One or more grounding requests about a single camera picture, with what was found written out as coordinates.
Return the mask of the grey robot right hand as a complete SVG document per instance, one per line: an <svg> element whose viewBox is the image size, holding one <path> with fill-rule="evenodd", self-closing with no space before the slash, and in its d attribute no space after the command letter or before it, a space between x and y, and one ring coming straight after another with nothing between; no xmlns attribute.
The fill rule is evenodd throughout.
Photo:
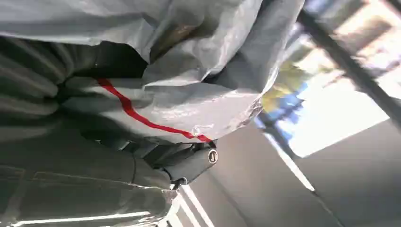
<svg viewBox="0 0 401 227"><path fill-rule="evenodd" d="M155 227L178 188L212 167L214 142L173 148L150 166L62 122L0 122L3 227Z"/></svg>

